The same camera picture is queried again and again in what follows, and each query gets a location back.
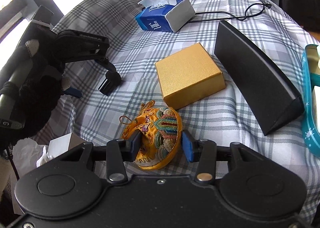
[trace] snowflake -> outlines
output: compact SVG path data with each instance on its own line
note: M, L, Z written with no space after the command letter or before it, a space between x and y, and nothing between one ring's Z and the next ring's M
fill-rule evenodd
M308 138L308 139L310 140L310 137L314 135L314 133L313 133L313 130L314 130L314 129L315 129L315 128L313 128L313 129L309 128L308 132L306 132L306 137L305 137L305 139Z

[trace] yellow box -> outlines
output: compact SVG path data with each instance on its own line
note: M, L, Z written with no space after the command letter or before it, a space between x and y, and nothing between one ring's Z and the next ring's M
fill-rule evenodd
M223 74L200 43L156 62L163 100L180 109L226 88Z

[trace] plaid tablecloth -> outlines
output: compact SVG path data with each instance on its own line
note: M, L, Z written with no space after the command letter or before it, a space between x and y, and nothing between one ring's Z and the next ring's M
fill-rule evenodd
M41 143L74 132L95 145L104 145L120 137L124 125L119 117L133 119L140 104L152 99L164 106L155 62L183 48L200 42L222 69L226 89L186 106L180 113L184 127L196 138L208 138L218 145L241 142L262 155L297 173L308 187L301 215L311 221L320 199L320 159L305 147L296 120L265 137L249 106L214 55L218 22L188 23L177 33L143 31L134 17L139 14L140 0L85 0L68 13L54 28L75 29L107 36L110 48L107 55L122 76L123 84L110 96L102 95L97 87L105 79L106 70L94 61L67 65L65 75L72 86L82 90L83 97L63 96L52 112L49 123L36 137ZM190 0L196 12L224 10L241 16L258 0ZM254 6L252 13L260 11ZM199 15L218 18L225 15ZM302 91L301 56L307 44L320 44L299 27L283 10L273 4L262 15L244 22L229 20L234 27L251 39ZM96 173L105 176L105 163L97 164ZM128 174L150 173L134 163L126 163ZM195 173L197 164L188 164L182 150L159 174ZM218 164L217 177L227 172L226 164Z

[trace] teal container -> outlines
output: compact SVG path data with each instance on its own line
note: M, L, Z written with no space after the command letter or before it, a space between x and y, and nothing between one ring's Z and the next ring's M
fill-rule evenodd
M316 48L317 45L307 45L302 55L303 102L306 110L303 114L301 130L307 148L320 158L320 134L314 123L312 111L312 90L314 86L320 86L319 55Z

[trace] screw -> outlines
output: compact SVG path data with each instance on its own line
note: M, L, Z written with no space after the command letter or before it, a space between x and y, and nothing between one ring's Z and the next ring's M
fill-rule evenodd
M109 176L109 179L111 181L115 181L115 182L119 182L119 181L122 181L124 180L124 174L121 174L121 173L113 173Z
M158 185L163 185L165 183L165 180L164 179L159 179L157 180L157 184Z
M33 228L33 225L30 224L30 223L25 223L25 224L23 225L23 228Z
M210 181L212 178L213 176L209 173L200 173L197 175L199 181Z

